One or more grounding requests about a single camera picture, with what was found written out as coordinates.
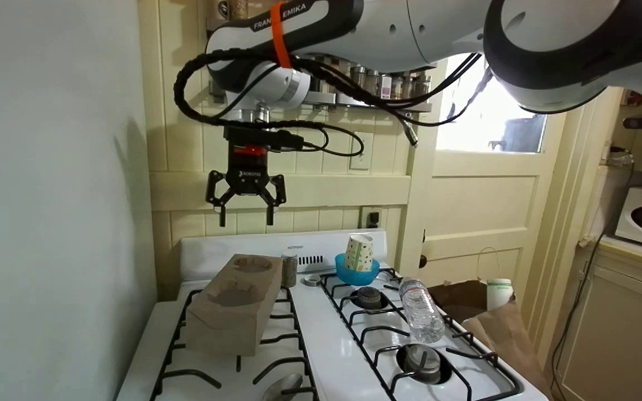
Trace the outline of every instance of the bowl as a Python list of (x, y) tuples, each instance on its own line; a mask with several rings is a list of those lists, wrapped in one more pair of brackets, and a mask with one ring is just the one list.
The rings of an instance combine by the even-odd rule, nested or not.
[(370, 285), (382, 271), (382, 262), (372, 258), (370, 271), (349, 267), (345, 253), (336, 253), (336, 277), (349, 285)]

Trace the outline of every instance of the cabinet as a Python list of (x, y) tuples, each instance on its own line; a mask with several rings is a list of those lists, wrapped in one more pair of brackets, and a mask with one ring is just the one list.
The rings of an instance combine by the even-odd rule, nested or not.
[(569, 336), (562, 386), (569, 398), (642, 398), (642, 250), (604, 240)]

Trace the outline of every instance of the window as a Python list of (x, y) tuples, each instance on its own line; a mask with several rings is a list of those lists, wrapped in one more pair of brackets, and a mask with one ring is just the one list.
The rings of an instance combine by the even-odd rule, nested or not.
[[(453, 72), (467, 56), (449, 57)], [(460, 82), (441, 94), (441, 116), (462, 109), (485, 75), (479, 61)], [(501, 82), (491, 81), (470, 109), (440, 126), (441, 151), (541, 151), (545, 116), (524, 111)]]

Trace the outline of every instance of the cup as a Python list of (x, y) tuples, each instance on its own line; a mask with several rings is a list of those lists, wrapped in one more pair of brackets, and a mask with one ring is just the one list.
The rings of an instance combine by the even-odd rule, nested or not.
[(511, 278), (492, 278), (486, 280), (486, 310), (501, 307), (511, 302), (515, 296), (512, 280)]
[(345, 260), (349, 260), (349, 267), (355, 271), (370, 271), (372, 270), (372, 239), (363, 233), (351, 237), (345, 244)]

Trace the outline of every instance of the white wall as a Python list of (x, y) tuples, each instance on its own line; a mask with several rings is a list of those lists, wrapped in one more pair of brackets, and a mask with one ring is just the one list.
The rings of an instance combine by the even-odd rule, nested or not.
[(112, 398), (154, 301), (136, 29), (0, 0), (0, 398)]

